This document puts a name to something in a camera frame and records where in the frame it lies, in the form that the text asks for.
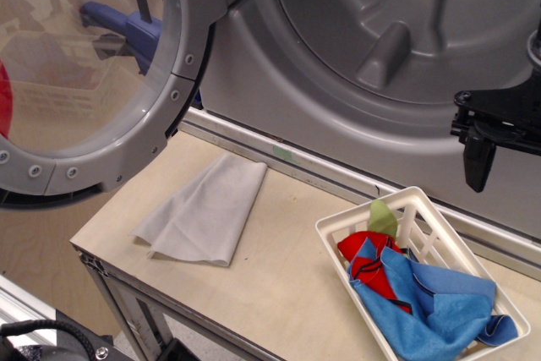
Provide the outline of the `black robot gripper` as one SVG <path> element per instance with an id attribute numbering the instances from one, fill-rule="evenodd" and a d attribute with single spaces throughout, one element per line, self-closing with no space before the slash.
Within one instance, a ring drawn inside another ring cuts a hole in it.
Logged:
<path id="1" fill-rule="evenodd" d="M 458 107 L 451 133 L 464 144 L 467 185 L 484 191 L 496 147 L 528 154 L 540 153 L 540 31 L 527 40 L 530 76 L 518 85 L 496 90 L 463 90 L 455 94 Z"/>

